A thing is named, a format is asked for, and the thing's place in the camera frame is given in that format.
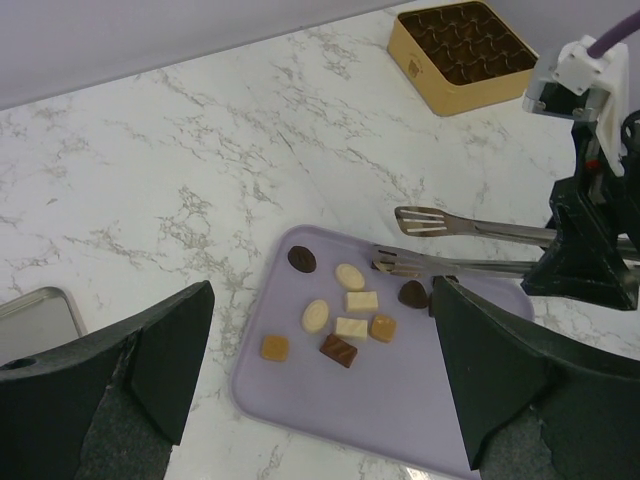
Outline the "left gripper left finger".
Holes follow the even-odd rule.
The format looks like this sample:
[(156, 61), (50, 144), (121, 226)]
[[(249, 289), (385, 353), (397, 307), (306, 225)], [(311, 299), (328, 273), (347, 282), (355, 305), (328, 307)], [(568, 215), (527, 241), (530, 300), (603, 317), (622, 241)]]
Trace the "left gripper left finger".
[(180, 444), (215, 296), (201, 281), (1, 367), (4, 479), (161, 479)]

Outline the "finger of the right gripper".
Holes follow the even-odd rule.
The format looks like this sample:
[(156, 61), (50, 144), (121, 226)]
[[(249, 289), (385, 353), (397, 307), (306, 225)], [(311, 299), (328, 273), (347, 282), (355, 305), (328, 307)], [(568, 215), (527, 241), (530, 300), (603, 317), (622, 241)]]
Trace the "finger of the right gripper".
[(575, 177), (554, 184), (550, 208), (556, 236), (524, 276), (530, 296), (562, 297), (606, 308), (638, 308), (639, 280), (617, 250), (611, 222), (588, 199)]

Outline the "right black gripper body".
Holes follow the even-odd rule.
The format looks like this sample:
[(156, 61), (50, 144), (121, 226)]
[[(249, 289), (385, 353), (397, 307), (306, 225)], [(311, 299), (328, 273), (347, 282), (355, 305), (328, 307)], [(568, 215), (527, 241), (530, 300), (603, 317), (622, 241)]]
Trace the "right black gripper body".
[(596, 206), (617, 234), (639, 239), (639, 113), (632, 112), (622, 123), (620, 139), (624, 174), (615, 176), (595, 136), (594, 122), (576, 122), (571, 130), (576, 167), (574, 176), (587, 198)]

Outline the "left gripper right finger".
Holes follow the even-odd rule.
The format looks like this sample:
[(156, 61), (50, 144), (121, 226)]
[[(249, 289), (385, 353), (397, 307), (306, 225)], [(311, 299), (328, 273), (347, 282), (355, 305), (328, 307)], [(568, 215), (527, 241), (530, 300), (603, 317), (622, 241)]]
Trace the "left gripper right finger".
[(433, 282), (431, 310), (468, 463), (482, 478), (638, 478), (638, 361), (445, 277)]

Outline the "dark heart chocolate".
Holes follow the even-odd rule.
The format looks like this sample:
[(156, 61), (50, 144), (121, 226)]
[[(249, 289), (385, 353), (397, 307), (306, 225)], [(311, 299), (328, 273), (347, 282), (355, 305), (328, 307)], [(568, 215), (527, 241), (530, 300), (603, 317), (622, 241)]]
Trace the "dark heart chocolate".
[(430, 296), (417, 280), (406, 282), (398, 292), (398, 301), (412, 309), (426, 309), (430, 305)]

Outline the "metal tongs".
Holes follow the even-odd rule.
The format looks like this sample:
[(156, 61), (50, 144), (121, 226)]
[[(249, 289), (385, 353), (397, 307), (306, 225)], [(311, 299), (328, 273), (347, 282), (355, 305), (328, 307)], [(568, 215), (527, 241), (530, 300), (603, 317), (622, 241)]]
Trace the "metal tongs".
[(435, 275), (521, 278), (538, 259), (514, 259), (500, 248), (528, 245), (542, 255), (557, 234), (550, 228), (473, 220), (432, 207), (398, 206), (394, 215), (401, 232), (416, 239), (414, 248), (375, 245), (371, 262), (381, 272), (415, 279)]

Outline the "dark oval chocolate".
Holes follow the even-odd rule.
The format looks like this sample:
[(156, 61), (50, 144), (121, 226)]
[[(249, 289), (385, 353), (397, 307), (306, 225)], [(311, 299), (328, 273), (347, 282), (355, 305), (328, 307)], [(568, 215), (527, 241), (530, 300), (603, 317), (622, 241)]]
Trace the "dark oval chocolate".
[(302, 273), (313, 273), (317, 268), (314, 254), (304, 246), (295, 245), (291, 247), (288, 251), (287, 259), (294, 269)]

